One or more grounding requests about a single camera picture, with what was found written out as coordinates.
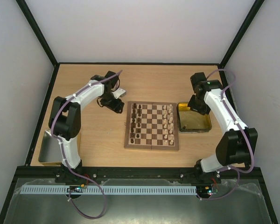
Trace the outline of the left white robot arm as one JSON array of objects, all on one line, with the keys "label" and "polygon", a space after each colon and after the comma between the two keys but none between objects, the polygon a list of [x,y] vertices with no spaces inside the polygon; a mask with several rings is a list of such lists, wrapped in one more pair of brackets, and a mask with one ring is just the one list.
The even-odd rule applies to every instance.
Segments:
[{"label": "left white robot arm", "polygon": [[49,128],[50,136],[57,140],[62,155],[58,180],[68,183],[82,183],[86,180],[77,143],[81,130],[81,113],[93,100],[96,100],[100,107],[122,113],[124,103],[120,97],[124,96],[126,91],[120,88],[120,74],[120,71],[108,71],[105,76],[94,75],[78,91],[67,97],[54,99]]}]

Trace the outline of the gold tin with dark pieces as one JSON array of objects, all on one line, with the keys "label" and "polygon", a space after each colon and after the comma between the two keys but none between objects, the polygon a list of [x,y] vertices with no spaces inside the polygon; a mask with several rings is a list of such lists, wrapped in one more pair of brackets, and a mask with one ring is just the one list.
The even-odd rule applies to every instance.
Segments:
[{"label": "gold tin with dark pieces", "polygon": [[188,103],[178,103],[177,111],[180,133],[208,133],[212,129],[210,116],[192,111]]}]

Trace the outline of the wooden chess board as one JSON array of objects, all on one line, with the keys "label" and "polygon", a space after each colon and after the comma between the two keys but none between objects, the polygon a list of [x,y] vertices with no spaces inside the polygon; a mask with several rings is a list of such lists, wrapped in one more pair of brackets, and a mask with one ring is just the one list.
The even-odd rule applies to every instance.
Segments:
[{"label": "wooden chess board", "polygon": [[[131,143],[130,125],[132,122],[131,113],[132,105],[136,103],[136,121],[135,121],[135,138],[134,143]],[[141,132],[140,137],[136,138],[137,126],[137,110],[139,104],[142,105],[142,119],[141,119]],[[173,105],[174,116],[174,136],[175,145],[173,147],[163,145],[162,135],[162,106]],[[178,113],[176,103],[165,102],[144,102],[144,101],[129,101],[127,104],[127,117],[126,117],[126,133],[124,141],[125,149],[138,149],[138,150],[162,150],[162,151],[178,151],[179,150],[179,131],[178,131]]]}]

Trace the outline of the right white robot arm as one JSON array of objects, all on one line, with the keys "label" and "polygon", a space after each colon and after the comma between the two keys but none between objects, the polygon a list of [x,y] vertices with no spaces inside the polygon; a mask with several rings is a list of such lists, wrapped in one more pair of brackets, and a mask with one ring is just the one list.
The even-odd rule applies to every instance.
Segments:
[{"label": "right white robot arm", "polygon": [[201,115],[213,112],[223,133],[215,153],[196,162],[195,179],[203,183],[210,178],[210,173],[220,174],[227,170],[252,172],[258,133],[232,108],[225,94],[229,87],[223,87],[218,80],[209,80],[203,72],[192,75],[190,81],[194,94],[188,107]]}]

